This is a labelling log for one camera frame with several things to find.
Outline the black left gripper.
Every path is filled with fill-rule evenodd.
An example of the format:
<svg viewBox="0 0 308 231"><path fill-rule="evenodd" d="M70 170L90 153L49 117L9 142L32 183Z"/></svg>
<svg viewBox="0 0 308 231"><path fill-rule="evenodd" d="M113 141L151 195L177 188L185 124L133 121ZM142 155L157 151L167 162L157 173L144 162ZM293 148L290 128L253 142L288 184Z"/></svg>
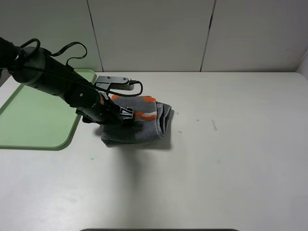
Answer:
<svg viewBox="0 0 308 231"><path fill-rule="evenodd" d="M134 110L131 107L116 105L106 94L97 93L88 100L88 105L76 109L84 123L131 125L134 122Z"/></svg>

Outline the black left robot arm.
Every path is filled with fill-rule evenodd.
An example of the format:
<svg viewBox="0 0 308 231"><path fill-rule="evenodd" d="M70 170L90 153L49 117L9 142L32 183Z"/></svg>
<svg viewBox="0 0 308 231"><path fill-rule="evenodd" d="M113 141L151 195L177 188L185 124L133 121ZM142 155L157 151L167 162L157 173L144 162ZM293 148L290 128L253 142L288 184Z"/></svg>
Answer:
<svg viewBox="0 0 308 231"><path fill-rule="evenodd" d="M128 125L134 121L134 111L115 104L107 90L99 88L78 74L69 64L54 59L64 49L52 54L31 39L21 46L0 40L0 67L6 69L18 83L61 98L85 123Z"/></svg>

